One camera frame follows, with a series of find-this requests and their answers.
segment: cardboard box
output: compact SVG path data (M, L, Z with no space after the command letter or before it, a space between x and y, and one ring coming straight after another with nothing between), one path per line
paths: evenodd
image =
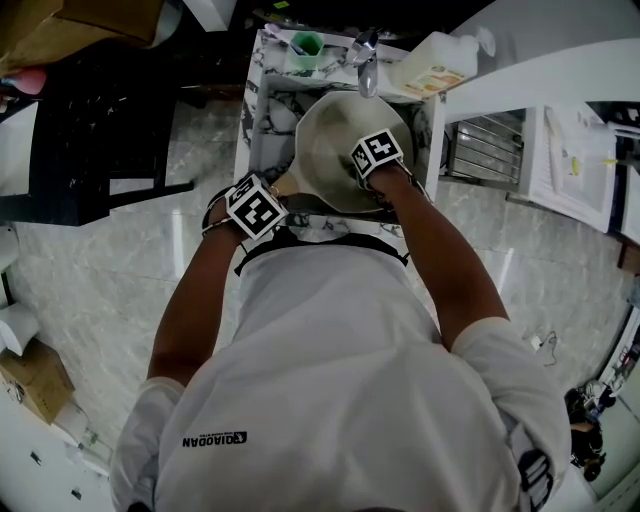
M49 64L108 37L153 41L163 0L6 0L0 76Z
M10 350L0 354L0 373L12 395L17 389L22 404L51 425L71 399L74 387L58 353L34 339L22 357Z

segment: metal rack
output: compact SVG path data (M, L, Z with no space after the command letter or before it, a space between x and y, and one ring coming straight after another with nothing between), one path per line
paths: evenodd
M503 112L451 125L451 147L443 179L518 189L524 111Z

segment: marble floor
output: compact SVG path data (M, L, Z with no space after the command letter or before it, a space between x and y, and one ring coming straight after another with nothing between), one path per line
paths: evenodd
M60 352L78 404L107 444L115 444L145 377L160 317L199 243L201 212L232 183L239 114L233 102L177 107L168 180L195 178L192 192L122 207L79 228L16 225L13 294L35 311L40 338ZM557 333L555 356L542 349L538 357L545 364L555 357L548 369L560 386L590 377L628 308L633 276L616 268L619 244L573 220L508 203L496 190L441 183L436 203L476 249L522 337ZM402 240L383 238L402 249ZM233 334L237 289L230 273L218 348Z

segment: plastic bottle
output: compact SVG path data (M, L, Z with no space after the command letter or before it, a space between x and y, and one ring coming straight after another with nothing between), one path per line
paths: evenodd
M433 32L394 66L392 81L400 89L428 98L475 76L480 47L495 55L495 39L484 27L478 27L475 37Z

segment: faucet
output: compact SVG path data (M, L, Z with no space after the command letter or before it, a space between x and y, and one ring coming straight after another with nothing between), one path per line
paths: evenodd
M356 37L347 52L347 62L358 68L358 89L365 98L378 94L378 31L369 29Z

